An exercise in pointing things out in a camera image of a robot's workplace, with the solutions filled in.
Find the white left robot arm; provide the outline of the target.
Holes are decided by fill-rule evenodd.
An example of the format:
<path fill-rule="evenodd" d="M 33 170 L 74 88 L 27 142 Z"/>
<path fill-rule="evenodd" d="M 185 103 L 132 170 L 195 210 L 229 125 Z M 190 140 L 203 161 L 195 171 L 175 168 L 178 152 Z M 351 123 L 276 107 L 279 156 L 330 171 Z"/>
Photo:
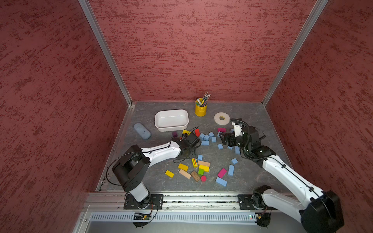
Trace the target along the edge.
<path fill-rule="evenodd" d="M 150 148 L 131 146 L 123 155 L 116 158 L 107 168 L 111 170 L 120 186 L 129 193 L 137 203 L 147 204 L 151 195 L 143 183 L 148 168 L 166 160 L 183 160 L 189 158 L 200 147 L 202 141 L 194 133 L 181 138 L 171 138 L 169 142 Z"/>

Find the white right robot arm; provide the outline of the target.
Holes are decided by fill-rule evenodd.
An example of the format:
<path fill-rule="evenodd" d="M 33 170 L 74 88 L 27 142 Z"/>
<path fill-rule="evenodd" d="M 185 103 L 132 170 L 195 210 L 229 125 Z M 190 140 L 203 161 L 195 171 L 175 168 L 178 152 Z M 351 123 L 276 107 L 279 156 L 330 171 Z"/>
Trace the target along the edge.
<path fill-rule="evenodd" d="M 274 208 L 301 223 L 308 233 L 335 233 L 344 226 L 340 198 L 333 191 L 323 191 L 289 167 L 271 148 L 262 145 L 258 130 L 244 121 L 233 121 L 232 133 L 219 135 L 222 143 L 236 146 L 239 154 L 280 181 L 295 197 L 280 194 L 268 185 L 253 191 L 253 208 L 264 214 L 258 225 L 268 226 L 268 208 Z"/>

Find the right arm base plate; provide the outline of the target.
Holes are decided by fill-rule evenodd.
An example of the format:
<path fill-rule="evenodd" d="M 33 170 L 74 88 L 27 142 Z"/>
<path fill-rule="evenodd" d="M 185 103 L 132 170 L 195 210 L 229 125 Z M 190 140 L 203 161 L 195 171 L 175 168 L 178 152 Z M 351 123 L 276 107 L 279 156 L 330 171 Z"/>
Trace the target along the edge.
<path fill-rule="evenodd" d="M 238 203 L 240 206 L 240 210 L 250 210 L 250 211 L 259 211 L 263 212 L 265 210 L 275 210 L 273 207 L 268 207 L 264 201 L 258 195 L 246 195 L 246 194 L 239 194 L 238 196 Z"/>

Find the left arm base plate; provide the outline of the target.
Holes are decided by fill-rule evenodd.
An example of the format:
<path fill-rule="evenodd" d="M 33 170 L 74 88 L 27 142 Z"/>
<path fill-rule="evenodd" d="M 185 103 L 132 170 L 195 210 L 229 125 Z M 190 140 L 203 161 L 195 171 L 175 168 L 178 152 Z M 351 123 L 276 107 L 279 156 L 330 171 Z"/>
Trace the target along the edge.
<path fill-rule="evenodd" d="M 149 194 L 143 201 L 138 202 L 133 195 L 126 194 L 124 199 L 124 210 L 151 210 L 162 209 L 164 195 L 163 194 Z"/>

